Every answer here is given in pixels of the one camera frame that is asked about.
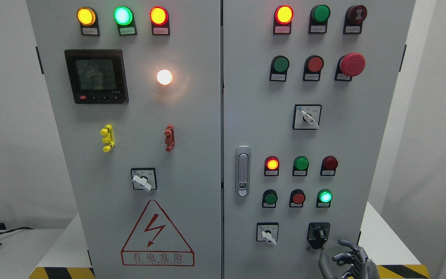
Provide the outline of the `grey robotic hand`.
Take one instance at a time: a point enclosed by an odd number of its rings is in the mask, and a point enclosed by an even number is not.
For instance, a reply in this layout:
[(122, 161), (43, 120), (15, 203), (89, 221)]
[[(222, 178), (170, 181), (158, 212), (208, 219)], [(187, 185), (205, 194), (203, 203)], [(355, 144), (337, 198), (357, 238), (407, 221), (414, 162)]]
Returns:
[[(343, 273), (342, 279), (347, 279), (348, 277), (353, 277), (354, 279), (379, 279), (377, 265), (368, 258), (363, 247), (343, 239), (339, 239), (338, 244), (351, 249), (350, 252), (343, 252), (331, 258), (337, 265), (350, 265), (350, 269)], [(329, 257), (323, 250), (320, 253), (318, 265), (324, 279), (337, 278), (331, 268)]]

